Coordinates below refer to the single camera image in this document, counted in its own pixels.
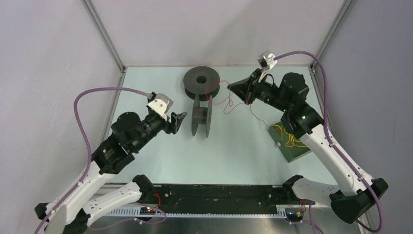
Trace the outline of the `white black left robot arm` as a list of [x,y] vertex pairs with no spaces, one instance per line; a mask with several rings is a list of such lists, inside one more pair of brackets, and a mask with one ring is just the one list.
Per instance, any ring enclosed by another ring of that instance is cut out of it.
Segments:
[[148,203],[154,198],[154,187],[145,175],[137,175],[118,190],[92,198],[107,181],[119,174],[160,131],[178,132],[187,113],[171,113],[171,121],[155,111],[144,119],[135,112],[125,112],[112,125],[112,134],[92,153],[90,169],[83,182],[63,202],[67,206],[64,233],[82,234],[103,215],[128,203]]

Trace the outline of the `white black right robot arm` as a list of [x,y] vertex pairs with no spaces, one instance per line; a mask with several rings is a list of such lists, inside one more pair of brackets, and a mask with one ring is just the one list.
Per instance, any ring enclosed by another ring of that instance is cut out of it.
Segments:
[[295,204],[306,199],[327,205],[342,221],[351,224],[376,205],[388,189],[384,179],[374,179],[361,169],[325,129],[322,117],[306,102],[309,87],[303,75],[287,73],[276,85],[261,78],[256,70],[248,78],[228,85],[228,89],[247,105],[260,100],[282,111],[285,130],[307,146],[336,181],[329,185],[293,176],[285,182],[286,202]]

